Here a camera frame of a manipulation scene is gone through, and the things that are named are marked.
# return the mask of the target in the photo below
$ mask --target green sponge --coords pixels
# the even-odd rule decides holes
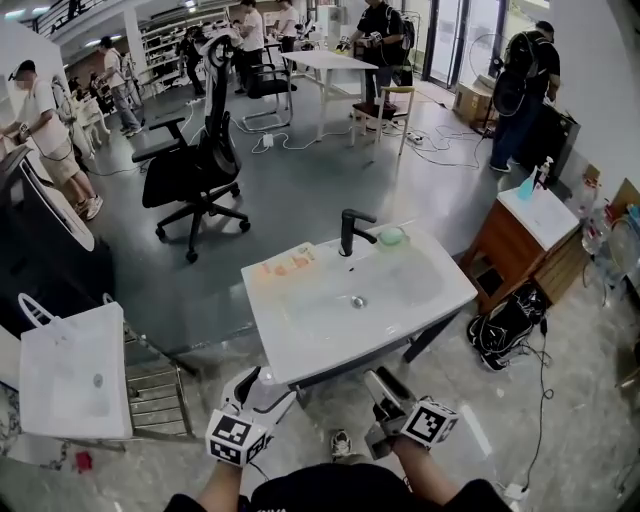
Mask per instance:
[[[400,228],[387,228],[378,236],[378,240],[382,245],[391,246],[398,245],[406,238],[405,232]]]

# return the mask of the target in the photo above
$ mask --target electrical outlet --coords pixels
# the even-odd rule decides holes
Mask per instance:
[[[507,488],[504,490],[504,495],[506,498],[516,500],[516,501],[524,501],[529,496],[529,489],[526,491],[524,487],[518,484],[509,484]]]

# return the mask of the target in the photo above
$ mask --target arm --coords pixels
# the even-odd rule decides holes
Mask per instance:
[[[413,493],[419,498],[444,506],[458,494],[456,486],[442,473],[424,447],[400,436],[393,444],[393,451],[400,459]]]
[[[198,503],[207,512],[236,512],[241,481],[242,468],[218,462]]]

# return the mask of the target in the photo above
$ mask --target shorts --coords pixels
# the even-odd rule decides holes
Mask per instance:
[[[58,149],[49,153],[47,156],[40,155],[40,161],[51,177],[54,185],[58,188],[62,187],[80,171],[69,139],[64,141]]]

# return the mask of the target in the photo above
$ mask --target drain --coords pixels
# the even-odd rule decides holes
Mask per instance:
[[[351,297],[351,305],[356,309],[363,309],[367,307],[367,299],[364,297]]]

